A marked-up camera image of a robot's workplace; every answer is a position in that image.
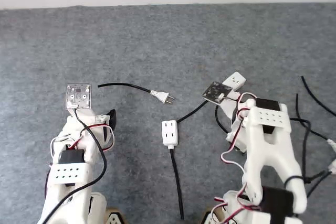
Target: power outlet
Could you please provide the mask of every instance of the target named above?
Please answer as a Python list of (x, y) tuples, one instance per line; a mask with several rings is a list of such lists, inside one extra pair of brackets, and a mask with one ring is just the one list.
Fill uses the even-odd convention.
[(246, 79), (239, 73), (234, 72), (222, 84), (231, 87), (234, 91), (240, 89), (246, 82)]
[(178, 144), (177, 122), (175, 120), (162, 121), (163, 145), (173, 149)]

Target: black cable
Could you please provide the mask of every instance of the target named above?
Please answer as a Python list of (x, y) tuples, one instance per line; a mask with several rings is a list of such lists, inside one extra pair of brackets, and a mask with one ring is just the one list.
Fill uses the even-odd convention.
[(219, 106), (217, 105), (216, 109), (215, 109), (215, 119), (216, 119), (216, 122), (217, 122), (218, 126), (227, 134), (228, 133), (227, 129), (224, 128), (224, 126), (221, 124), (221, 122), (218, 119), (218, 108), (219, 108)]
[(304, 134), (303, 144), (302, 144), (302, 176), (303, 176), (303, 179), (306, 180), (307, 139), (308, 139), (309, 133), (311, 131), (311, 123), (308, 120), (301, 119), (301, 118), (290, 118), (290, 120), (307, 123), (307, 125), (308, 125), (306, 127), (306, 132)]
[(192, 112), (190, 112), (189, 114), (185, 115), (184, 117), (176, 120), (177, 123), (181, 123), (183, 120), (187, 119), (189, 116), (192, 116), (193, 114), (195, 114), (198, 110), (200, 110), (204, 105), (206, 105), (208, 103), (208, 101), (204, 101), (202, 102), (197, 108), (195, 108)]
[(49, 179), (49, 174), (50, 174), (51, 169), (49, 169), (46, 177), (46, 182), (44, 184), (44, 198), (47, 198), (47, 186), (48, 186), (48, 179)]
[(181, 185), (180, 185), (180, 178), (178, 176), (177, 165), (174, 156), (174, 149), (170, 149), (170, 157), (172, 158), (173, 169), (176, 179), (176, 186), (177, 186), (177, 196), (178, 196), (178, 203), (180, 208), (180, 218), (184, 220), (184, 210), (183, 210), (183, 201), (182, 201), (182, 192), (181, 192)]
[(75, 112), (75, 116), (77, 118), (77, 120), (83, 125), (83, 127), (90, 133), (90, 135), (92, 136), (93, 140), (95, 141), (98, 149), (99, 149), (99, 152), (101, 154), (101, 157), (103, 159), (103, 163), (104, 163), (104, 167), (103, 167), (103, 171), (100, 173), (100, 175), (94, 179), (93, 181), (87, 183), (86, 185), (83, 185), (81, 187), (78, 187), (77, 189), (71, 191), (70, 193), (68, 193), (54, 208), (53, 210), (47, 215), (46, 219), (43, 221), (42, 224), (47, 224), (48, 220), (53, 216), (53, 214), (57, 211), (57, 209), (68, 199), (70, 198), (70, 196), (72, 196), (73, 194), (89, 187), (89, 186), (92, 186), (94, 185), (95, 183), (97, 183), (105, 174), (106, 172), (106, 167), (107, 167), (107, 161), (106, 161), (106, 157), (105, 157), (105, 154), (99, 144), (99, 141), (97, 140), (96, 136), (94, 135), (94, 133), (92, 132), (92, 130), (86, 125), (84, 124), (79, 118), (78, 118), (78, 115), (77, 115), (77, 112), (76, 112), (76, 109), (74, 109), (74, 112)]
[[(296, 94), (295, 111), (296, 111), (296, 116), (297, 116), (298, 118), (301, 119), (300, 112), (299, 112), (299, 94)], [(300, 124), (301, 124), (303, 127), (307, 128), (307, 126), (306, 126), (303, 122), (300, 121)], [(310, 132), (311, 132), (312, 134), (316, 135), (316, 136), (319, 136), (319, 137), (321, 137), (321, 138), (323, 138), (323, 139), (325, 139), (325, 140), (328, 140), (328, 138), (327, 138), (326, 136), (324, 136), (324, 135), (322, 135), (322, 134), (320, 134), (320, 133), (318, 133), (318, 132), (316, 132), (316, 131), (310, 130)]]
[(331, 171), (325, 172), (325, 174), (315, 183), (315, 185), (313, 185), (308, 193), (307, 193), (307, 198), (309, 198), (309, 196), (312, 194), (313, 191), (315, 191), (315, 189), (318, 187), (318, 185), (324, 181), (329, 175), (331, 174)]
[(322, 108), (324, 108), (326, 111), (328, 111), (330, 114), (332, 114), (333, 116), (336, 116), (336, 112), (332, 111), (330, 108), (328, 108), (327, 106), (325, 106), (319, 99), (316, 98), (316, 96), (311, 92), (311, 90), (309, 89), (306, 80), (304, 79), (304, 76), (301, 76), (301, 80), (303, 82), (304, 87), (306, 88), (308, 94), (317, 102), (318, 105), (320, 105)]
[(134, 85), (134, 84), (131, 84), (131, 83), (124, 83), (124, 82), (105, 83), (105, 84), (98, 85), (98, 88), (107, 87), (107, 86), (128, 86), (128, 87), (132, 87), (132, 88), (135, 88), (135, 89), (140, 89), (140, 90), (145, 91), (147, 93), (151, 92), (151, 90), (146, 89), (144, 87)]

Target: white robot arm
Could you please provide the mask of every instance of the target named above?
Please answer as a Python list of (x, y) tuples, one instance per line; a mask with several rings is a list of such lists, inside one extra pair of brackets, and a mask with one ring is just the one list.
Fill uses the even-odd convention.
[[(218, 198), (222, 203), (217, 207), (223, 210), (224, 218), (219, 221), (213, 215), (214, 208), (204, 223), (302, 223), (292, 216), (305, 211), (307, 197), (292, 149), (287, 107), (276, 101), (258, 99), (251, 93), (236, 92), (244, 83), (245, 78), (236, 72), (222, 84), (214, 82), (203, 94), (206, 100), (219, 105), (232, 121), (232, 131), (227, 135), (231, 147), (222, 154), (222, 161), (243, 170), (242, 189), (228, 191), (222, 199)], [(241, 102), (247, 95), (252, 99)], [(244, 168), (224, 158), (234, 147), (247, 153)], [(262, 187), (260, 172), (264, 166), (275, 169), (286, 190)], [(278, 204), (280, 212), (274, 212), (272, 204)]]
[[(106, 199), (102, 194), (92, 192), (92, 184), (106, 170), (104, 166), (101, 175), (93, 179), (93, 167), (100, 154), (95, 141), (98, 141), (102, 151), (113, 147), (115, 114), (94, 114), (91, 110), (89, 84), (67, 86), (67, 109), (71, 115), (59, 135), (51, 141), (53, 159), (45, 204), (38, 224), (104, 224)], [(88, 125), (95, 141), (79, 119)], [(115, 223), (122, 223), (118, 216), (114, 215), (113, 218), (117, 219)]]

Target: red and white wire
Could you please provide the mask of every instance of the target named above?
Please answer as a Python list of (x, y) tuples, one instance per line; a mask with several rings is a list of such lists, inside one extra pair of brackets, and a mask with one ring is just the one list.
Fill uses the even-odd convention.
[(230, 153), (230, 152), (234, 149), (234, 147), (235, 147), (235, 143), (236, 143), (236, 141), (237, 141), (237, 136), (238, 136), (238, 134), (239, 134), (240, 129), (242, 128), (242, 127), (241, 127), (242, 124), (243, 124), (243, 121), (241, 121), (240, 124), (239, 124), (239, 127), (238, 127), (238, 129), (237, 129), (237, 131), (236, 131), (236, 133), (235, 133), (235, 135), (234, 135), (234, 137), (233, 137), (233, 139), (232, 139), (230, 148), (229, 148), (227, 151), (223, 152), (223, 153), (220, 155), (220, 156), (221, 156), (220, 158), (221, 158), (221, 160), (222, 160), (225, 164), (233, 164), (233, 165), (238, 166), (238, 167), (243, 171), (243, 173), (245, 174), (245, 170), (244, 170), (244, 168), (243, 168), (240, 164), (238, 164), (238, 163), (235, 162), (235, 161), (226, 160), (226, 159), (224, 158), (224, 155), (225, 155), (225, 154)]
[(249, 93), (249, 92), (244, 92), (244, 93), (242, 93), (242, 94), (238, 97), (238, 99), (237, 99), (237, 104), (240, 104), (240, 101), (242, 100), (243, 96), (245, 96), (245, 95), (250, 95), (250, 96), (252, 96), (254, 99), (257, 99), (257, 96), (256, 96), (255, 94), (252, 94), (252, 93)]

